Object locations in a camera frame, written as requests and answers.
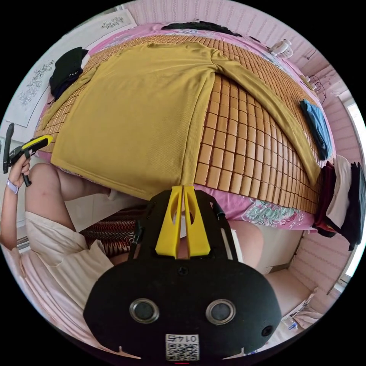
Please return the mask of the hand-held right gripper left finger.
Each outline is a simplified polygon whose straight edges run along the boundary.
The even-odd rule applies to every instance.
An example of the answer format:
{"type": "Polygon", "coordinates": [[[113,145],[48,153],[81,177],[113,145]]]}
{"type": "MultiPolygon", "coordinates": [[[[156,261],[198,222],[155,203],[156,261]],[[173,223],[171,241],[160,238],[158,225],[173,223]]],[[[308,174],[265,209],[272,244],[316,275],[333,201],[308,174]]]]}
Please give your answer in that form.
{"type": "Polygon", "coordinates": [[[161,231],[155,247],[156,253],[160,256],[178,257],[178,247],[181,233],[181,212],[182,212],[183,187],[172,188],[165,215],[161,226],[161,231]]]}

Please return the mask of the person's left hand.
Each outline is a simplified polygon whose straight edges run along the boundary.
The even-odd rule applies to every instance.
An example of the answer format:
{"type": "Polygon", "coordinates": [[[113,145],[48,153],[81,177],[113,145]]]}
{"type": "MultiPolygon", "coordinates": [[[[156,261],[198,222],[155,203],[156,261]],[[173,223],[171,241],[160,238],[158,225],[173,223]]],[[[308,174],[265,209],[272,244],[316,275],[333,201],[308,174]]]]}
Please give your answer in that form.
{"type": "Polygon", "coordinates": [[[30,160],[22,155],[19,160],[11,167],[8,180],[16,187],[20,188],[24,182],[24,176],[28,176],[30,173],[30,160]]]}

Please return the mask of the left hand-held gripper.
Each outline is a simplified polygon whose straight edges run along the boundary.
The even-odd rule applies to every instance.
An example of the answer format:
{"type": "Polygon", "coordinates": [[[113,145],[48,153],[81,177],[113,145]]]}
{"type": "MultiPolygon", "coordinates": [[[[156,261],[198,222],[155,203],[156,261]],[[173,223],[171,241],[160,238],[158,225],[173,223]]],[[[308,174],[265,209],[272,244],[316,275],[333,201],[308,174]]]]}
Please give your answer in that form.
{"type": "MultiPolygon", "coordinates": [[[[48,145],[51,144],[52,141],[53,141],[52,135],[42,135],[37,138],[33,138],[32,140],[24,144],[22,148],[20,148],[19,152],[17,152],[15,157],[11,159],[10,168],[19,160],[19,158],[22,155],[25,155],[26,158],[31,158],[35,154],[35,151],[47,147],[48,145]]],[[[27,187],[31,184],[29,175],[28,176],[23,175],[24,177],[23,183],[25,183],[27,187]]],[[[8,180],[8,188],[17,188],[17,187],[8,180]]]]}

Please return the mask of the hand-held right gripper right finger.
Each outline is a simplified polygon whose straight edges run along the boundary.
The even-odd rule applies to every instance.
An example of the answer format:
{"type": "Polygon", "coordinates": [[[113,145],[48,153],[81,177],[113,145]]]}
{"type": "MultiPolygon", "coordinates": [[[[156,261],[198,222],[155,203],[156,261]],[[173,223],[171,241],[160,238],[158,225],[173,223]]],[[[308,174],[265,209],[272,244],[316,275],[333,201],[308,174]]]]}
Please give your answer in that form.
{"type": "Polygon", "coordinates": [[[193,186],[184,186],[184,204],[188,255],[189,257],[207,256],[210,253],[210,245],[193,186]]]}

